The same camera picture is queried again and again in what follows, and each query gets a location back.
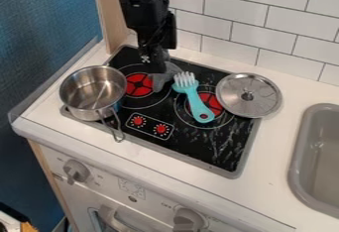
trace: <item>toy stove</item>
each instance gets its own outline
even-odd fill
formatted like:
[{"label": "toy stove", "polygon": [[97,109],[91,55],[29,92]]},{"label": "toy stove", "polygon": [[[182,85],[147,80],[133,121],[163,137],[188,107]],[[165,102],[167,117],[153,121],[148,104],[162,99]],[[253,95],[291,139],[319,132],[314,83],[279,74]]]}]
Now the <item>toy stove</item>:
[{"label": "toy stove", "polygon": [[[155,93],[152,80],[138,51],[123,48],[109,65],[121,70],[128,86],[118,116],[127,140],[183,160],[226,177],[237,177],[246,162],[260,120],[235,116],[216,99],[215,86],[229,73],[173,58],[184,71],[194,72],[202,101],[214,112],[215,120],[200,124],[190,112],[185,94],[172,90],[172,82]],[[71,117],[63,108],[63,115]],[[113,117],[106,119],[115,128]],[[84,122],[107,130],[100,122]]]}]

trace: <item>black robotic arm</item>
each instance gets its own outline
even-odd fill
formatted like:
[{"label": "black robotic arm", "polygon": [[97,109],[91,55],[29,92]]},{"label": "black robotic arm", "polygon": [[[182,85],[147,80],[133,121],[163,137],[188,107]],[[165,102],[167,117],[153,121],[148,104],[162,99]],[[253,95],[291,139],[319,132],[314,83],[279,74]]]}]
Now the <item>black robotic arm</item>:
[{"label": "black robotic arm", "polygon": [[169,0],[119,0],[128,28],[138,35],[139,53],[149,73],[169,72],[168,49],[176,48],[176,23]]}]

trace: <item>small pot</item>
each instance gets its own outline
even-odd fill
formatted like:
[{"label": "small pot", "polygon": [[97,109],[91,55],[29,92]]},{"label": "small pot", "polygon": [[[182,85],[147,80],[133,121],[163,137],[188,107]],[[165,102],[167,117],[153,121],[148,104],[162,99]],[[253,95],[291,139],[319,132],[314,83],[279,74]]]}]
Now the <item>small pot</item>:
[{"label": "small pot", "polygon": [[[110,66],[90,66],[68,76],[60,86],[59,96],[74,117],[83,121],[100,120],[112,132],[115,141],[122,142],[125,134],[116,112],[126,88],[127,80],[121,71]],[[104,121],[111,116],[117,120],[121,139]]]}]

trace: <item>oven handle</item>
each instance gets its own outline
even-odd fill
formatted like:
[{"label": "oven handle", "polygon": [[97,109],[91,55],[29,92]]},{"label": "oven handle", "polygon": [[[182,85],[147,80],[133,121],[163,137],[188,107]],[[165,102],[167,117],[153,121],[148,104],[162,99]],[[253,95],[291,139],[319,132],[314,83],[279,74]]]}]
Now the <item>oven handle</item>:
[{"label": "oven handle", "polygon": [[117,217],[117,210],[114,210],[106,205],[101,205],[98,214],[107,225],[117,229],[119,232],[144,232],[119,220]]}]

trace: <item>sink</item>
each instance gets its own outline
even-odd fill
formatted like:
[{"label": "sink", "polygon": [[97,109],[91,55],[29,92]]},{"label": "sink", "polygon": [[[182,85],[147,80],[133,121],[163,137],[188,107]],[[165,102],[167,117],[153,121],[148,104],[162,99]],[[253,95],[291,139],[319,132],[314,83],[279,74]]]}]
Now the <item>sink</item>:
[{"label": "sink", "polygon": [[339,218],[339,106],[316,104],[302,118],[288,183],[305,205]]}]

